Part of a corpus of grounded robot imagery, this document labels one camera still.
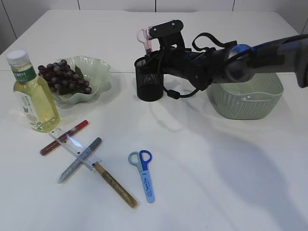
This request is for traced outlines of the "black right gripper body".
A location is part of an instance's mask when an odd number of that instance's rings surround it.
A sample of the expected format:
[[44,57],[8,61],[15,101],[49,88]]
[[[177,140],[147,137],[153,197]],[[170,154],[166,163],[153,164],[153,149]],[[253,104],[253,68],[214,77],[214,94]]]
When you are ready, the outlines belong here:
[[193,67],[190,56],[193,54],[191,49],[153,51],[145,55],[144,74],[158,74],[160,66],[161,74],[170,74],[176,77],[192,77]]

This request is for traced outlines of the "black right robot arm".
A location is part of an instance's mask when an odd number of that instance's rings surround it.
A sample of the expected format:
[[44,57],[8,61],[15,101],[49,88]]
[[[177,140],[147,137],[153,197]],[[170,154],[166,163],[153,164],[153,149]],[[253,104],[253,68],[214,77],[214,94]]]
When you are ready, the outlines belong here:
[[308,37],[298,35],[250,47],[236,45],[206,52],[169,48],[155,51],[143,74],[169,74],[198,90],[213,83],[244,83],[262,73],[294,73],[300,88],[308,86]]

